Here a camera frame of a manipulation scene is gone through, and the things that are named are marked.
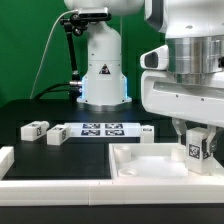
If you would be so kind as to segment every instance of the white cover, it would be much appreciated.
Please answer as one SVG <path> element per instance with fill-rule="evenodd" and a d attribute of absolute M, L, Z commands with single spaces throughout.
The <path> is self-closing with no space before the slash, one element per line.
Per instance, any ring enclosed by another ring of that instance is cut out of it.
<path fill-rule="evenodd" d="M 112 15 L 123 16 L 139 11 L 144 0 L 64 0 L 70 9 L 108 7 Z"/>

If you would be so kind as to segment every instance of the white plastic housing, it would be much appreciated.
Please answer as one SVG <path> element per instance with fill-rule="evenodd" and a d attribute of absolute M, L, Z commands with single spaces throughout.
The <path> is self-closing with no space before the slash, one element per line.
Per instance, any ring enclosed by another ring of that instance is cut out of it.
<path fill-rule="evenodd" d="M 224 127 L 224 73 L 205 77 L 204 86 L 180 85 L 165 71 L 145 71 L 141 97 L 146 111 Z"/>
<path fill-rule="evenodd" d="M 148 55 L 157 55 L 158 57 L 158 66 L 157 67 L 149 67 L 147 66 L 146 58 Z M 159 47 L 153 51 L 145 53 L 140 58 L 141 67 L 144 69 L 155 69 L 155 70 L 166 70 L 169 65 L 169 49 L 167 45 Z"/>
<path fill-rule="evenodd" d="M 49 123 L 46 121 L 34 121 L 28 125 L 21 127 L 21 140 L 35 141 L 36 139 L 46 135 Z"/>
<path fill-rule="evenodd" d="M 223 0 L 164 0 L 166 38 L 224 34 Z"/>
<path fill-rule="evenodd" d="M 64 0 L 68 9 L 107 7 L 112 15 L 124 16 L 138 12 L 144 0 Z"/>
<path fill-rule="evenodd" d="M 114 106 L 130 102 L 121 71 L 121 37 L 105 22 L 88 26 L 88 71 L 78 102 Z"/>

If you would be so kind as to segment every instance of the warning label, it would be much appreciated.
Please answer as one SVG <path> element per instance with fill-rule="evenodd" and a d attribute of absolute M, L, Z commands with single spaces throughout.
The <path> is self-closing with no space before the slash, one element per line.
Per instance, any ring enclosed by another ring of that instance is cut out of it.
<path fill-rule="evenodd" d="M 100 73 L 102 75 L 110 75 L 110 70 L 106 64 L 104 64 L 103 68 L 100 70 Z"/>

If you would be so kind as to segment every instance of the metal component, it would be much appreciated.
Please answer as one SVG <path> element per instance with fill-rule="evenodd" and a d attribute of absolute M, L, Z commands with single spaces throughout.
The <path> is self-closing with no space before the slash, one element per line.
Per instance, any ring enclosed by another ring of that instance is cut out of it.
<path fill-rule="evenodd" d="M 125 102 L 117 105 L 92 105 L 79 102 L 78 107 L 81 109 L 91 110 L 95 112 L 116 112 L 121 110 L 126 110 L 131 107 L 131 102 Z"/>
<path fill-rule="evenodd" d="M 73 81 L 69 82 L 69 85 L 70 85 L 70 87 L 82 87 L 82 82 L 73 80 Z"/>
<path fill-rule="evenodd" d="M 223 133 L 223 128 L 218 128 L 215 126 L 208 126 L 208 130 L 210 132 L 207 140 L 206 140 L 206 152 L 211 155 L 217 149 L 217 139 Z"/>
<path fill-rule="evenodd" d="M 177 81 L 201 85 L 204 83 L 204 74 L 222 71 L 220 58 L 224 55 L 224 36 L 166 41 L 169 47 L 168 71 L 176 74 Z"/>
<path fill-rule="evenodd" d="M 172 118 L 172 124 L 178 135 L 178 142 L 181 144 L 181 136 L 186 134 L 186 121 L 178 118 Z"/>
<path fill-rule="evenodd" d="M 186 85 L 204 85 L 204 74 L 174 74 L 174 82 Z"/>

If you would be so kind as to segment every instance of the white box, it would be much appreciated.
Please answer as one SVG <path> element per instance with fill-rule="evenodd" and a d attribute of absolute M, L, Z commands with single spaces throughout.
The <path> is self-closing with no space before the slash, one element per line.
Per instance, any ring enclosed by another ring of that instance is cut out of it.
<path fill-rule="evenodd" d="M 61 145 L 70 137 L 70 126 L 56 125 L 47 132 L 48 145 Z"/>

